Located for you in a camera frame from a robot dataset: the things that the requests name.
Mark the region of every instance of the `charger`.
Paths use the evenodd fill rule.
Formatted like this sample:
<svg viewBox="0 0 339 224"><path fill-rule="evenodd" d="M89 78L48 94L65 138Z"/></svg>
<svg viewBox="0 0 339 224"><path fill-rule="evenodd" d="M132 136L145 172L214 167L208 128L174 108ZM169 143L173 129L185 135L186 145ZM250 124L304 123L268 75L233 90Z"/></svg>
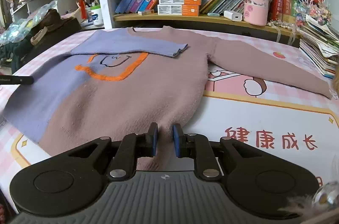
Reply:
<svg viewBox="0 0 339 224"><path fill-rule="evenodd" d="M242 14L235 11L224 11L224 17L233 21L242 21Z"/></svg>

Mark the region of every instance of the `table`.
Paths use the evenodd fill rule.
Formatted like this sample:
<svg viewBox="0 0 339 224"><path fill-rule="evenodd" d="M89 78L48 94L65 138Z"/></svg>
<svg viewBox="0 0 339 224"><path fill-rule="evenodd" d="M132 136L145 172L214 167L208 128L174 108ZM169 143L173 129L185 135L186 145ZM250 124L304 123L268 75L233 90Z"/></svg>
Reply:
<svg viewBox="0 0 339 224"><path fill-rule="evenodd" d="M195 32L244 41L326 80L297 48L240 35ZM15 75L32 74L48 59L73 49L93 33L95 31L85 31L68 37L26 64ZM0 86L0 113L17 87ZM333 99L329 100L319 94L235 74L210 64L204 97L193 118L184 127L184 132L204 134L211 141L219 141L222 136L236 138L309 169L322 185L334 179L335 175L339 178L338 171L333 171L338 169L339 162L336 156L339 97L332 88L331 93ZM14 175L22 168L48 157L46 152L0 115L0 188L12 206L8 188ZM173 158L165 169L192 168L189 160Z"/></svg>

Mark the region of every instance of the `sweater sleeve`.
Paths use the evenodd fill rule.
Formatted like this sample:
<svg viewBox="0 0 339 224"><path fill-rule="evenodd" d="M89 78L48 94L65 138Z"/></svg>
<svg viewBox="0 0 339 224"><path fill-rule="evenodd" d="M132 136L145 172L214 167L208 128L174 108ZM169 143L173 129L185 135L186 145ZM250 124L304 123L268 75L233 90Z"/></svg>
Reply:
<svg viewBox="0 0 339 224"><path fill-rule="evenodd" d="M295 86L332 98L326 81L239 40L215 38L209 60L231 72Z"/></svg>

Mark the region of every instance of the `wooden shelf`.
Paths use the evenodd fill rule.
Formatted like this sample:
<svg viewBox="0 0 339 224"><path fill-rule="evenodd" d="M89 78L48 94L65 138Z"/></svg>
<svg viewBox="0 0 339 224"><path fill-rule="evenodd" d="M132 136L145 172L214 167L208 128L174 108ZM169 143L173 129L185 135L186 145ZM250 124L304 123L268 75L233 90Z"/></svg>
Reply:
<svg viewBox="0 0 339 224"><path fill-rule="evenodd" d="M114 21L131 21L131 20L178 20L178 21L196 21L196 22L209 22L209 23L218 23L218 24L226 24L233 26L240 26L246 28L252 28L256 30L263 30L271 33L277 33L277 30L271 28L269 26L256 26L249 24L245 21L232 21L223 16L179 16L179 15L158 15L158 14L150 14L150 15L138 15L138 14L117 14L113 16ZM282 35L290 36L291 31L279 28Z"/></svg>

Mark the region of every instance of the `pink tumbler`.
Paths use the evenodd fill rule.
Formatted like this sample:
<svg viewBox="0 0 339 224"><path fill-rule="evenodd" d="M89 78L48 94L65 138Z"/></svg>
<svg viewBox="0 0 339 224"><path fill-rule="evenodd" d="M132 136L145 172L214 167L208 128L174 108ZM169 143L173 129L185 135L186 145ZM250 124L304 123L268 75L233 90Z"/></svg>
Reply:
<svg viewBox="0 0 339 224"><path fill-rule="evenodd" d="M253 25L267 24L268 0L245 0L244 20Z"/></svg>

